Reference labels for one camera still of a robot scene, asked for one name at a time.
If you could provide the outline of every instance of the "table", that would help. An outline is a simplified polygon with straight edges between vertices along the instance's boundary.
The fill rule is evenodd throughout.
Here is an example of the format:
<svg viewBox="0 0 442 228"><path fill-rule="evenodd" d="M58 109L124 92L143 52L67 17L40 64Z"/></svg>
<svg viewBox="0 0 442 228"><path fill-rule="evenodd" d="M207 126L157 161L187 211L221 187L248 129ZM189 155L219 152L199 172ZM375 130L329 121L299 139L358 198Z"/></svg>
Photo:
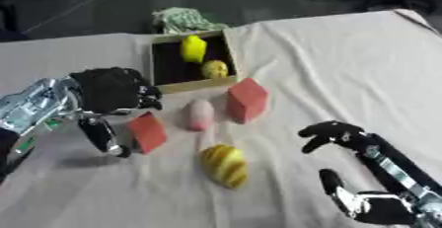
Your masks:
<svg viewBox="0 0 442 228"><path fill-rule="evenodd" d="M373 227L347 219L324 195L318 171L340 172L352 189L380 190L346 150L311 155L300 128L327 119L376 132L442 182L442 39L410 11L262 22L226 32L242 76L270 94L257 120L223 114L226 87L167 95L155 113L168 141L147 156L102 157L75 123L40 139L37 150L0 187L0 224L8 228ZM151 36L105 35L0 44L0 95L43 76L93 67L145 69ZM213 102L216 125L183 130L182 108ZM121 141L124 123L112 118ZM251 177L225 190L200 171L195 154L214 142L242 149Z"/></svg>

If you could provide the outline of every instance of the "floor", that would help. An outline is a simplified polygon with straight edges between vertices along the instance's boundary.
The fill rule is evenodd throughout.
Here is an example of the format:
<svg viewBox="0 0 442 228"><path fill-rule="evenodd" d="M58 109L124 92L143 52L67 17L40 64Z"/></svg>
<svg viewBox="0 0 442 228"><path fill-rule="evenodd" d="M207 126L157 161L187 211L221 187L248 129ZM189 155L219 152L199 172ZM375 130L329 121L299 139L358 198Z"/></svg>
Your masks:
<svg viewBox="0 0 442 228"><path fill-rule="evenodd" d="M360 0L13 0L31 38L152 33L152 12L196 8L212 22L239 26L262 20L355 12ZM442 30L442 6L428 17Z"/></svg>

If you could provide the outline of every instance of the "wooden box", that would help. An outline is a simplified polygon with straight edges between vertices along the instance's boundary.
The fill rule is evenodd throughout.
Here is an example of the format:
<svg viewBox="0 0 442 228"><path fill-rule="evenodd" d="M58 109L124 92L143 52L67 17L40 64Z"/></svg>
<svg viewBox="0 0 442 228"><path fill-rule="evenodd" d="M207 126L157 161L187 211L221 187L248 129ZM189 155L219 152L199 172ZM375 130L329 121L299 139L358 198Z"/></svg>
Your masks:
<svg viewBox="0 0 442 228"><path fill-rule="evenodd" d="M204 62L211 59L224 61L229 68L229 75L225 78L205 79L201 74L202 64L183 61L181 43L189 34L157 36L153 38L150 46L149 75L153 85L164 94L232 85L237 82L237 64L232 58L224 33L214 31L195 34L207 42Z"/></svg>

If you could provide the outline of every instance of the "white tablecloth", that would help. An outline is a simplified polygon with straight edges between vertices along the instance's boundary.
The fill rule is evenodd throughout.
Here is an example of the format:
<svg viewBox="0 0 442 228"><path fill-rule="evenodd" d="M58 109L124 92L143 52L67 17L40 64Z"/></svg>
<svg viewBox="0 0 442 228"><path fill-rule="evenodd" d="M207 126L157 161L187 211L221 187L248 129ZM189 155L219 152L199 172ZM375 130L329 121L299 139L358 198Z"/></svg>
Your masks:
<svg viewBox="0 0 442 228"><path fill-rule="evenodd" d="M75 123L41 138L0 187L0 227L371 227L341 214L318 171L340 172L351 189L381 187L351 154L326 146L311 155L297 136L327 119L361 125L395 144L442 182L442 39L394 12L263 22L227 31L243 77L269 92L257 120L224 114L227 87L167 95L155 113L168 141L148 155L103 157ZM108 35L0 44L0 94L84 68L146 68L149 36ZM217 123L184 130L182 108L206 98ZM121 141L127 119L114 118ZM195 155L215 142L244 150L250 180L225 190L201 172Z"/></svg>

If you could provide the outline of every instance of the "green cloth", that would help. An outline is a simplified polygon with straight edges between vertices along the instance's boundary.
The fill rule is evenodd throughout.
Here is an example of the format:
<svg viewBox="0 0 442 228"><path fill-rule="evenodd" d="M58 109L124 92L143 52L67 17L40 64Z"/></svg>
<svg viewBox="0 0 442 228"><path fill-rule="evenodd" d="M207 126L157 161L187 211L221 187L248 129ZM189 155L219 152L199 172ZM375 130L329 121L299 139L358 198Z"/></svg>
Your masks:
<svg viewBox="0 0 442 228"><path fill-rule="evenodd" d="M162 26L164 34L181 34L193 31L213 31L228 28L225 24L212 24L194 9L169 8L154 12L154 25Z"/></svg>

